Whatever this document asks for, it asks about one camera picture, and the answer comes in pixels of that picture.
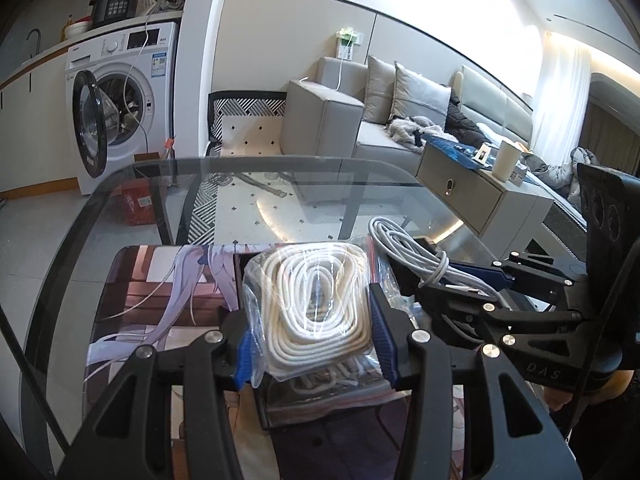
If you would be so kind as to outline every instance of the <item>faucet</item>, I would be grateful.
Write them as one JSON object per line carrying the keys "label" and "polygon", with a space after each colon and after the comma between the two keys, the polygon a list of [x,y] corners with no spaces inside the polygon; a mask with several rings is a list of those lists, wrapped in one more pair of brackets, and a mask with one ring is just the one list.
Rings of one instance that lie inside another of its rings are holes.
{"label": "faucet", "polygon": [[27,39],[25,41],[29,41],[29,38],[31,37],[31,35],[37,32],[38,33],[38,43],[36,44],[36,56],[40,53],[40,40],[42,38],[42,33],[40,32],[39,28],[32,28],[29,33],[27,34]]}

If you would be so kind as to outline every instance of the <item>washing machine door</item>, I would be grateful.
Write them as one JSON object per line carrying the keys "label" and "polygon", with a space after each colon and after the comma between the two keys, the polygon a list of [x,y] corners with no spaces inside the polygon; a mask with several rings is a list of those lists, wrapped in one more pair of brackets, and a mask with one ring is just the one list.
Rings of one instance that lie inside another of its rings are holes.
{"label": "washing machine door", "polygon": [[87,173],[97,178],[107,165],[107,121],[111,122],[113,112],[88,70],[78,72],[74,80],[72,111],[80,159]]}

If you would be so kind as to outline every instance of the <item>person's hand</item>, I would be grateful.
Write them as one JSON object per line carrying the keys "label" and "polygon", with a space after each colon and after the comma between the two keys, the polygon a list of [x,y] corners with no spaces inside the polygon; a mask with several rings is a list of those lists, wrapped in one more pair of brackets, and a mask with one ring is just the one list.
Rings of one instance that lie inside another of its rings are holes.
{"label": "person's hand", "polygon": [[[633,370],[616,370],[613,372],[609,381],[607,381],[607,384],[588,397],[589,404],[599,404],[605,400],[619,397],[629,386],[633,376]],[[545,387],[544,397],[546,405],[554,412],[560,410],[565,404],[568,404],[573,396],[573,394],[567,392]]]}
{"label": "person's hand", "polygon": [[561,392],[560,390],[555,390],[553,388],[548,388],[545,386],[545,402],[550,410],[557,412],[560,408],[562,408],[565,404],[568,404],[573,398],[574,394],[570,394],[567,392]]}

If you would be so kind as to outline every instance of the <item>white bowl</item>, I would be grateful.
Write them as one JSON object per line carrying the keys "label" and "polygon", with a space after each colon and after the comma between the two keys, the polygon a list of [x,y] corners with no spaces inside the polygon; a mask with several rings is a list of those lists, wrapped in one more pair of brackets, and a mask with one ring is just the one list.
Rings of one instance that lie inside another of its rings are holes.
{"label": "white bowl", "polygon": [[84,34],[91,27],[91,22],[78,22],[65,27],[65,39],[70,40],[80,34]]}

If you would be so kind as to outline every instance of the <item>rice cooker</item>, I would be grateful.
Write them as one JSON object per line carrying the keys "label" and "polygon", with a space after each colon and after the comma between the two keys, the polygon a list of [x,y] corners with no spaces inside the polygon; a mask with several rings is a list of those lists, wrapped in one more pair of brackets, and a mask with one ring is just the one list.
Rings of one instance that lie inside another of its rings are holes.
{"label": "rice cooker", "polygon": [[91,0],[94,6],[91,12],[92,28],[134,18],[138,0]]}

